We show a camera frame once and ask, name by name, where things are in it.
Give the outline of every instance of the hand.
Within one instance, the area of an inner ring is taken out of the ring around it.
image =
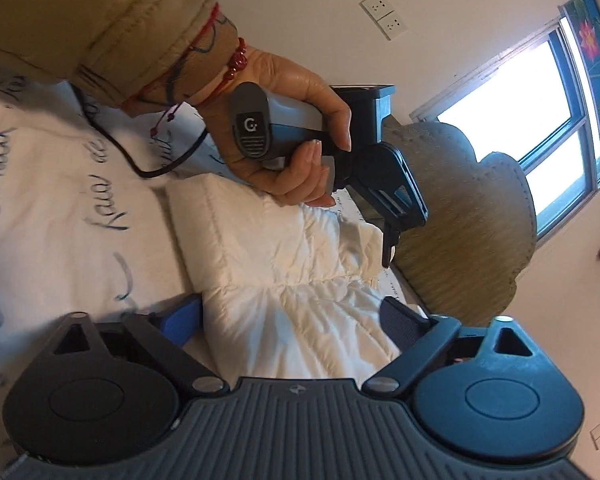
[[[306,101],[325,115],[333,142],[346,151],[351,149],[349,107],[318,75],[288,59],[251,47],[247,49],[247,58],[247,68],[238,72],[236,79],[208,105],[198,108],[222,159],[236,176],[271,193],[280,203],[333,206],[335,200],[325,190],[329,170],[320,164],[321,143],[309,141],[299,146],[283,171],[265,170],[258,161],[245,158],[238,149],[231,131],[228,98],[237,85],[252,81],[275,94]],[[218,75],[187,102],[193,106],[202,102],[221,77],[222,74]]]

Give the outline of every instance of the bed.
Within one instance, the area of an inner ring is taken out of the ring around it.
[[[85,112],[148,170],[203,128],[187,108],[149,140],[155,116],[94,102]],[[159,311],[193,288],[205,298],[205,333],[185,348],[230,383],[364,380],[397,355],[379,301],[406,299],[381,269],[379,230],[346,190],[336,202],[277,206],[236,182],[210,139],[172,173],[141,180],[87,125],[67,84],[0,68],[0,407],[64,314]],[[13,457],[0,418],[0,470]]]

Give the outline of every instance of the round black disc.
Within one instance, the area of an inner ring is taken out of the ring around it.
[[[441,443],[487,462],[567,451],[584,417],[579,395],[552,365],[515,358],[527,366],[466,362],[433,372],[416,387],[414,414]]]
[[[57,356],[28,370],[3,408],[7,432],[34,456],[96,465],[155,444],[178,410],[173,385],[158,372],[88,355]]]

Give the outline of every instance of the window pane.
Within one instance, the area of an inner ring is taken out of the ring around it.
[[[534,197],[538,232],[542,232],[587,190],[578,133],[565,140],[526,180]]]
[[[524,50],[438,116],[468,137],[481,160],[503,152],[520,160],[570,118],[549,42]]]
[[[596,159],[596,169],[598,173],[598,179],[600,179],[600,127],[598,125],[598,115],[596,113],[596,105],[593,101],[593,94],[591,92],[591,85],[589,84],[589,77],[587,71],[584,68],[584,62],[582,60],[582,54],[578,48],[578,43],[573,35],[573,30],[569,25],[567,18],[560,20],[560,26],[564,31],[564,37],[569,45],[569,50],[573,56],[574,63],[576,65],[576,71],[578,72],[578,79],[582,85],[582,92],[584,94],[584,102],[587,107],[587,115],[591,123],[591,131],[593,133],[593,155]]]

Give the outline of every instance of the window frame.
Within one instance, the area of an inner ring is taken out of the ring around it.
[[[549,42],[558,72],[560,73],[571,117],[520,158],[519,164],[525,175],[527,175],[568,139],[573,135],[577,135],[580,139],[580,150],[582,152],[585,189],[548,225],[538,231],[539,244],[544,243],[549,235],[559,230],[600,190],[600,175],[596,167],[592,137],[592,135],[598,135],[598,133],[593,132],[591,129],[591,120],[584,100],[583,82],[578,77],[573,57],[574,53],[569,48],[567,39],[562,31],[562,25],[560,24],[560,20],[563,17],[565,15],[562,12],[560,16],[551,20],[515,46],[508,48],[471,71],[468,75],[460,78],[445,91],[414,110],[411,114],[413,122],[437,121],[441,113],[487,82],[493,77],[497,69],[508,60],[520,54],[523,50],[538,46],[545,41]],[[573,25],[570,21],[569,25],[571,30],[573,30]]]

